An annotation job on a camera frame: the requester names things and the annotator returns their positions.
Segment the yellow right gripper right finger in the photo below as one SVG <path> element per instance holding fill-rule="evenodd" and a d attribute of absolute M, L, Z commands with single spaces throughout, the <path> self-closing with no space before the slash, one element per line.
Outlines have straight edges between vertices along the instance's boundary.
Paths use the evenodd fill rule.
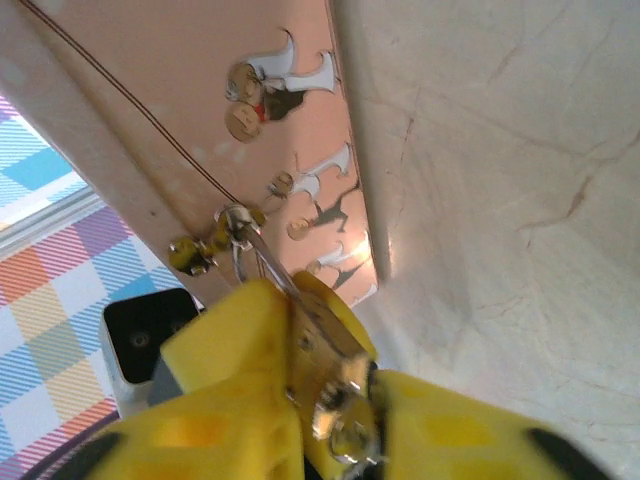
<path fill-rule="evenodd" d="M 380 480 L 617 480 L 549 425 L 393 370 L 375 375 Z"/>

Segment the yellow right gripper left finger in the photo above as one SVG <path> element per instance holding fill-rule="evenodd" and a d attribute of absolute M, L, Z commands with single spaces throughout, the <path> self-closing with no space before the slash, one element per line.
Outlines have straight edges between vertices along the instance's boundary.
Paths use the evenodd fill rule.
<path fill-rule="evenodd" d="M 299 420 L 281 389 L 210 387 L 106 428 L 64 480 L 304 480 Z"/>

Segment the small brass padlock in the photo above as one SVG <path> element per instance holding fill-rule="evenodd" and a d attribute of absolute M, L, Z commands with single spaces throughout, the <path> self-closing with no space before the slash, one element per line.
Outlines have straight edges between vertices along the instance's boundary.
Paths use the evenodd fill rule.
<path fill-rule="evenodd" d="M 300 406 L 320 405 L 330 409 L 339 406 L 349 395 L 366 398 L 372 356 L 331 311 L 327 301 L 295 285 L 270 251 L 247 207 L 232 204 L 222 215 L 226 218 L 238 279 L 246 279 L 240 262 L 241 251 L 251 247 L 290 301 L 287 387 L 295 402 Z"/>

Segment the pink tin box with cartoon couple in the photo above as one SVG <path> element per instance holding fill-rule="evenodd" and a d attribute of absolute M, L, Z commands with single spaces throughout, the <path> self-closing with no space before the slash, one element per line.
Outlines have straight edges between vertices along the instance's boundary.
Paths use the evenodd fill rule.
<path fill-rule="evenodd" d="M 239 202 L 288 270 L 377 290 L 331 0 L 0 0 L 0 92 L 161 260 Z"/>

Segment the aluminium frame post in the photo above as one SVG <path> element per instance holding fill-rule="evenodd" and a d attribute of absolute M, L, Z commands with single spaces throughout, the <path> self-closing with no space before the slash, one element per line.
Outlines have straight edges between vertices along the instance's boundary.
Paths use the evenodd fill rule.
<path fill-rule="evenodd" d="M 13 255 L 105 206 L 104 201 L 86 187 L 27 216 L 0 231 L 0 259 Z"/>

